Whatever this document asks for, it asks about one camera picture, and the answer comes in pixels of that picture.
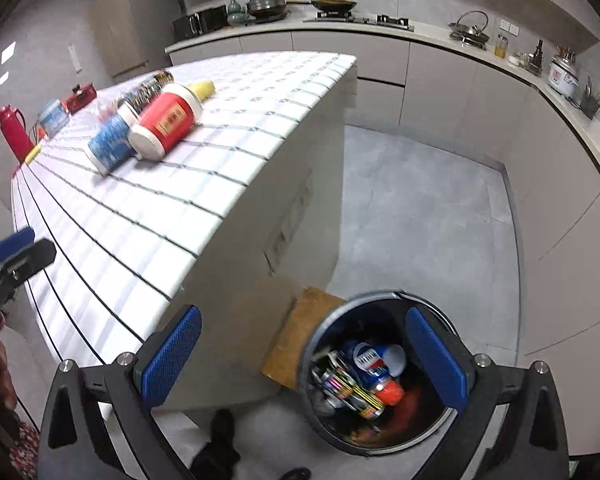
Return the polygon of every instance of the black trash can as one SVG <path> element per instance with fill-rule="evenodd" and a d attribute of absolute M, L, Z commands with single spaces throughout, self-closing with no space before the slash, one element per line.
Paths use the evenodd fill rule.
<path fill-rule="evenodd" d="M 444 329 L 458 335 L 449 318 L 429 301 L 402 291 L 380 291 L 343 303 L 318 325 L 305 345 L 298 368 L 302 408 L 311 427 L 332 446 L 363 456 L 401 452 L 431 436 L 451 416 L 453 410 L 442 404 L 405 334 L 404 316 L 415 305 L 426 307 Z M 312 403 L 317 392 L 311 379 L 313 355 L 325 348 L 339 348 L 348 339 L 370 337 L 405 349 L 408 364 L 399 379 L 404 399 L 395 407 L 386 406 L 372 421 L 346 408 L 331 416 L 321 415 Z"/>

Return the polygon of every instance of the metal screw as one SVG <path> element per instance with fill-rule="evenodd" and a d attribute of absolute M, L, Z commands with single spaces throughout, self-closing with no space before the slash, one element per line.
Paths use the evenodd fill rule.
<path fill-rule="evenodd" d="M 534 363 L 534 368 L 539 374 L 545 374 L 549 371 L 549 365 L 544 361 L 536 361 Z"/>
<path fill-rule="evenodd" d="M 475 363 L 480 368 L 486 368 L 487 366 L 491 366 L 491 358 L 487 354 L 476 354 L 474 356 Z"/>
<path fill-rule="evenodd" d="M 62 361 L 60 363 L 60 366 L 58 368 L 60 369 L 61 372 L 68 372 L 73 367 L 74 367 L 74 361 L 72 359 L 65 359 L 64 361 Z"/>
<path fill-rule="evenodd" d="M 122 352 L 118 357 L 116 357 L 116 362 L 120 366 L 129 366 L 134 361 L 135 355 L 131 352 Z"/>

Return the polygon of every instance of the black microwave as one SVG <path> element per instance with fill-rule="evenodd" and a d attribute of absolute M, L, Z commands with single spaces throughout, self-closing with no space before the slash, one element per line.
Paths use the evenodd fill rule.
<path fill-rule="evenodd" d="M 184 41 L 219 30 L 227 25 L 226 6 L 221 6 L 200 10 L 200 12 L 178 18 L 173 22 L 173 29 L 176 32 L 176 40 Z"/>

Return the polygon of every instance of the red thermos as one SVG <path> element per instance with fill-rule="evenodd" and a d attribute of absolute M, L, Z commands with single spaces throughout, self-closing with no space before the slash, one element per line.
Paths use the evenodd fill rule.
<path fill-rule="evenodd" d="M 22 118 L 22 124 L 20 124 L 16 114 L 19 114 Z M 20 110 L 17 108 L 11 110 L 9 105 L 0 108 L 0 129 L 9 143 L 13 155 L 20 163 L 23 163 L 25 157 L 33 150 L 33 142 L 27 135 L 26 127 L 24 116 Z"/>

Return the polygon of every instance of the thermos handle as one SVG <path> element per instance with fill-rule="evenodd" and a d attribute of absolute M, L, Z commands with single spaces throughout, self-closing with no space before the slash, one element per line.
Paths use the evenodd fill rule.
<path fill-rule="evenodd" d="M 27 131 L 27 123 L 24 120 L 24 115 L 22 114 L 22 112 L 17 108 L 13 112 L 20 115 L 20 118 L 22 119 L 22 126 L 24 127 L 24 130 Z"/>

